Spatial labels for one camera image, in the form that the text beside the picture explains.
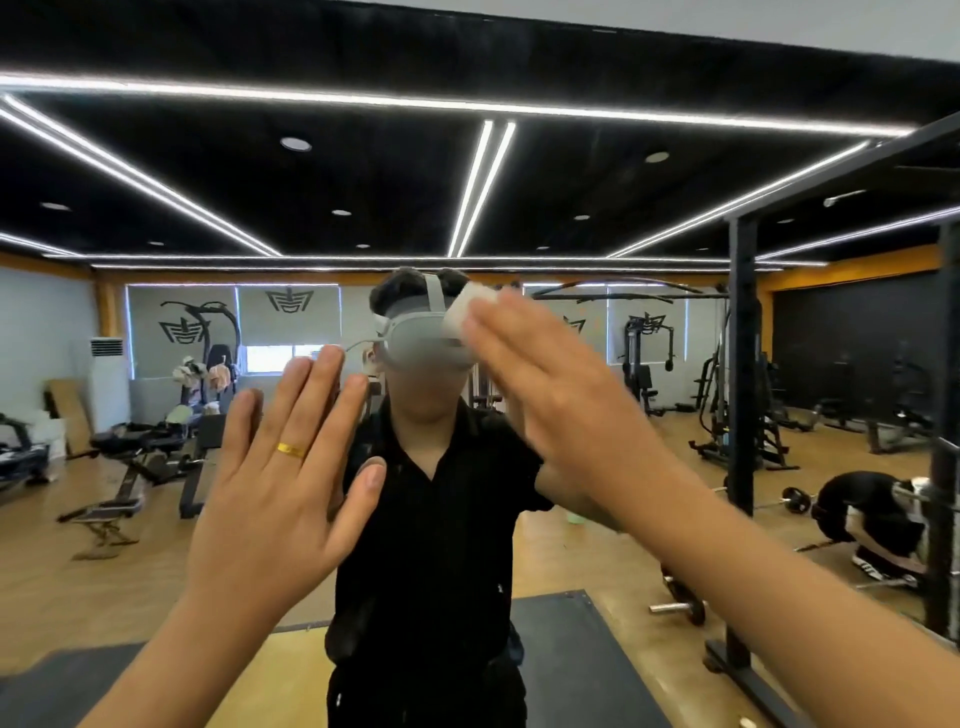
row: fingernail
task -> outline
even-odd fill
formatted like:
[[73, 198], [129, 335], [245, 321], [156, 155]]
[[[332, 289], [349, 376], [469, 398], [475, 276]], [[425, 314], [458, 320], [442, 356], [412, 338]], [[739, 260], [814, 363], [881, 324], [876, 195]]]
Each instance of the fingernail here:
[[365, 465], [360, 472], [363, 474], [364, 487], [367, 488], [367, 490], [378, 491], [383, 487], [383, 481], [387, 477], [387, 468], [382, 458], [375, 458], [374, 460], [379, 460], [380, 462], [368, 460], [369, 465]]

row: black ceiling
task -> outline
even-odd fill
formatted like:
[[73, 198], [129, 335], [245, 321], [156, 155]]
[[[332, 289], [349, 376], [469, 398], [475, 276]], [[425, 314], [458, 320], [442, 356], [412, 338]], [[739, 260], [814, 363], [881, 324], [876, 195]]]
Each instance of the black ceiling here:
[[[0, 70], [871, 124], [924, 124], [960, 109], [953, 64], [601, 30], [306, 0], [35, 1], [4, 10]], [[507, 120], [17, 96], [288, 255], [445, 255], [482, 122]], [[545, 255], [541, 246], [550, 255], [607, 255], [862, 138], [510, 118], [516, 136], [470, 255]], [[312, 151], [282, 148], [286, 135], [308, 140]], [[670, 159], [644, 162], [661, 150]], [[0, 231], [86, 254], [251, 252], [8, 124], [0, 124], [0, 156]], [[960, 190], [960, 150], [915, 167], [873, 176], [863, 181], [866, 193], [833, 207], [798, 206], [790, 224], [768, 221], [760, 249], [935, 209]], [[44, 201], [71, 211], [42, 208]], [[333, 216], [335, 208], [352, 216]], [[579, 214], [591, 217], [574, 221]], [[930, 242], [932, 234], [901, 231], [809, 257], [864, 255]], [[638, 255], [726, 251], [716, 222]]]

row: logo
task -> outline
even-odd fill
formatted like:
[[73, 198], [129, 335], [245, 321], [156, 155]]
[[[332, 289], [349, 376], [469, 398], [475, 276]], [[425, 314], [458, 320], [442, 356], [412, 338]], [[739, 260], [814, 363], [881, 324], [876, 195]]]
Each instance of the logo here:
[[166, 334], [171, 344], [196, 344], [204, 336], [204, 326], [197, 323], [190, 323], [186, 319], [180, 319], [178, 324], [172, 324], [169, 321], [161, 321], [160, 328]]
[[305, 311], [313, 298], [313, 291], [297, 291], [287, 286], [285, 291], [267, 291], [267, 299], [275, 311], [283, 313], [300, 313]]
[[586, 322], [587, 322], [587, 319], [581, 319], [580, 321], [570, 321], [568, 318], [564, 316], [564, 323], [571, 328], [576, 328], [577, 333], [580, 333], [581, 331], [584, 330], [584, 324]]

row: black floor mat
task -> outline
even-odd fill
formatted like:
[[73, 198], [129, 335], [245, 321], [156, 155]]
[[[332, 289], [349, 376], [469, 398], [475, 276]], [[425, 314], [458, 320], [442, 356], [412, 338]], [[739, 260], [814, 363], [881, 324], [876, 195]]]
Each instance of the black floor mat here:
[[[515, 599], [529, 728], [670, 725], [583, 592]], [[74, 728], [140, 644], [55, 652], [0, 691], [5, 728]]]

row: window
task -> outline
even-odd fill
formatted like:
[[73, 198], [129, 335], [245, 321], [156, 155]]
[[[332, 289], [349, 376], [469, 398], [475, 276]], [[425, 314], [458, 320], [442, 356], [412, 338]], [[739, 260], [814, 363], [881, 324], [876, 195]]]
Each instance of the window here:
[[311, 356], [317, 353], [323, 344], [280, 344], [268, 347], [247, 347], [247, 374], [280, 374], [294, 356]]

